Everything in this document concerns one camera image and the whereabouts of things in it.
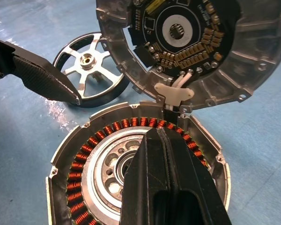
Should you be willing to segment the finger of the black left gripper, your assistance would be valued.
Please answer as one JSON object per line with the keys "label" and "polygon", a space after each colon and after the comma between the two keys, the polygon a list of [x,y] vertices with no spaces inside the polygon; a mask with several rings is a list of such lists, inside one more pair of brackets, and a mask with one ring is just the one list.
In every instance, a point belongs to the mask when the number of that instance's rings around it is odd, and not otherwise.
{"label": "finger of the black left gripper", "polygon": [[20,78],[26,88],[49,100],[81,104],[78,90],[47,59],[0,40],[0,79],[7,75]]}

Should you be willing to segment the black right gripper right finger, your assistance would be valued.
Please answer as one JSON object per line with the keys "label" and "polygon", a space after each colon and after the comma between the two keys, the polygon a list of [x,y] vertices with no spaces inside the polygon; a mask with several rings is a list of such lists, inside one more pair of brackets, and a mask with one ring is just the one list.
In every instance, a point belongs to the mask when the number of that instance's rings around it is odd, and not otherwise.
{"label": "black right gripper right finger", "polygon": [[230,225],[209,171],[188,148],[181,134],[168,128],[163,128],[161,133],[170,176],[168,224]]}

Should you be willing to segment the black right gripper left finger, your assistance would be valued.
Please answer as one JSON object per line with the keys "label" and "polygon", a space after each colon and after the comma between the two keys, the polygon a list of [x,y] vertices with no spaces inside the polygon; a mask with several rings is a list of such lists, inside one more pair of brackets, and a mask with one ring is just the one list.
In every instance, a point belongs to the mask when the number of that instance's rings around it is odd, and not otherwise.
{"label": "black right gripper left finger", "polygon": [[169,178],[164,128],[146,132],[125,173],[120,224],[166,225]]}

